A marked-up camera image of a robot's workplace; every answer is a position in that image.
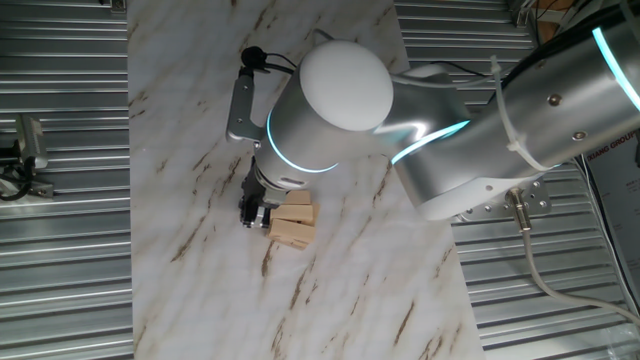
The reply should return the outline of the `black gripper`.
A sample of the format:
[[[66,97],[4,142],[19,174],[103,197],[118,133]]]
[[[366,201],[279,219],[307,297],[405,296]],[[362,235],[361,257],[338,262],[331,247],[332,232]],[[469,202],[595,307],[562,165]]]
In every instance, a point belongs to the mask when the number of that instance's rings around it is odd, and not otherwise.
[[[259,169],[254,156],[248,174],[241,183],[242,196],[239,201],[240,221],[246,228],[254,225],[268,228],[270,209],[282,205],[287,196],[287,190],[270,182]]]

